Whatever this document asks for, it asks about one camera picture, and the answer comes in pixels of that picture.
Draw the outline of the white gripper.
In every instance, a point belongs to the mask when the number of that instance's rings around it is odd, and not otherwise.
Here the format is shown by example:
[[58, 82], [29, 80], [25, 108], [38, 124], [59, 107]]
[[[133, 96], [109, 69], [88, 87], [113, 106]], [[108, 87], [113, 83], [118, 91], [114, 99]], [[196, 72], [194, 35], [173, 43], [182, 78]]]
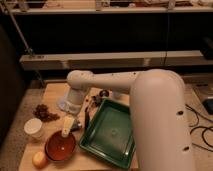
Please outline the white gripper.
[[[79, 114], [88, 91], [71, 88], [65, 98], [65, 111], [70, 114]], [[67, 137], [74, 123], [72, 116], [65, 116], [61, 135]]]

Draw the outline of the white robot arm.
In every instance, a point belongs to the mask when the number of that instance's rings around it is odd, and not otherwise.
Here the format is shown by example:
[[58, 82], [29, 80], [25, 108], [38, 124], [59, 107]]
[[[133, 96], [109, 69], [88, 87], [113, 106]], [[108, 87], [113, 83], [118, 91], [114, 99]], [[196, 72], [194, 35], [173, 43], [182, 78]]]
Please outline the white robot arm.
[[66, 108], [76, 116], [90, 88], [127, 94], [139, 171], [196, 171], [185, 107], [185, 84], [163, 69], [67, 75]]

